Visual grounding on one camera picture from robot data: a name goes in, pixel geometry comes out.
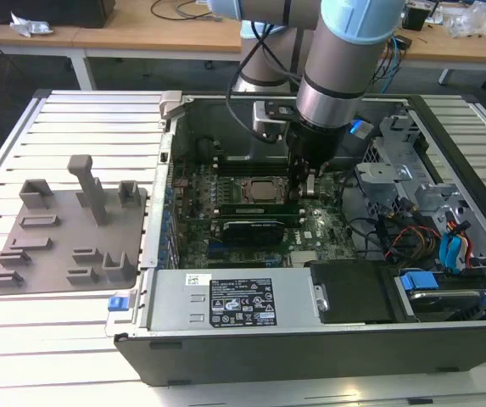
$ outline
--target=motherboard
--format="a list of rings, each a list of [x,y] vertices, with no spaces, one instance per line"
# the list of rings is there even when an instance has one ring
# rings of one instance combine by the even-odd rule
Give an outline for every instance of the motherboard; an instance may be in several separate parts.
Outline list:
[[[222,176],[208,165],[173,172],[181,269],[303,267],[356,257],[334,204],[339,174],[319,178],[314,198],[286,203],[286,177]]]

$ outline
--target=desk leg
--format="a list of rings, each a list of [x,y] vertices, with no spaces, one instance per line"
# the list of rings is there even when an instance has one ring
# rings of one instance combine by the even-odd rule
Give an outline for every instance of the desk leg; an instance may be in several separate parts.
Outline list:
[[[96,81],[93,79],[92,69],[90,68],[88,58],[82,55],[72,55],[70,58],[81,90],[95,91]]]
[[[454,70],[443,70],[443,73],[440,75],[439,78],[439,85],[446,86],[448,85],[448,81],[450,77],[454,73]]]

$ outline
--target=electronic component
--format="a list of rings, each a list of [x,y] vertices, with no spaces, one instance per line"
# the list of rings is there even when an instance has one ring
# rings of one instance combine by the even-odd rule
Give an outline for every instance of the electronic component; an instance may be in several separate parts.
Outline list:
[[[284,238],[284,224],[275,221],[227,222],[222,229],[222,242],[238,246],[274,246]]]
[[[311,261],[318,260],[318,253],[314,250],[303,250],[300,252],[292,252],[290,254],[290,263],[292,267],[305,267]]]
[[[241,185],[244,187],[244,200],[249,204],[283,202],[284,189],[278,178],[271,180],[247,180]]]

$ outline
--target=gray floor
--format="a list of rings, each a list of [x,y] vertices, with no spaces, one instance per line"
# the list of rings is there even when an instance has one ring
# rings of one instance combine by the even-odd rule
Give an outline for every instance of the gray floor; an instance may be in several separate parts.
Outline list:
[[[0,59],[0,147],[30,101],[35,88],[78,89],[67,60],[60,57],[13,57],[27,80]],[[92,70],[98,89],[167,90],[224,92],[235,63],[215,62],[207,70],[200,61],[93,59]],[[448,86],[437,83],[437,70],[404,69],[395,78],[389,93],[474,95],[486,108],[486,91],[481,85],[486,72],[456,71]]]

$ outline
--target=motherboard chip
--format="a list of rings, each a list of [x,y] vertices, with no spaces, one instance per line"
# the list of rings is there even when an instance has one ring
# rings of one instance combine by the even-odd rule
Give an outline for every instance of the motherboard chip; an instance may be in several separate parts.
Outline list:
[[[251,192],[255,202],[275,202],[277,198],[273,181],[252,181]]]

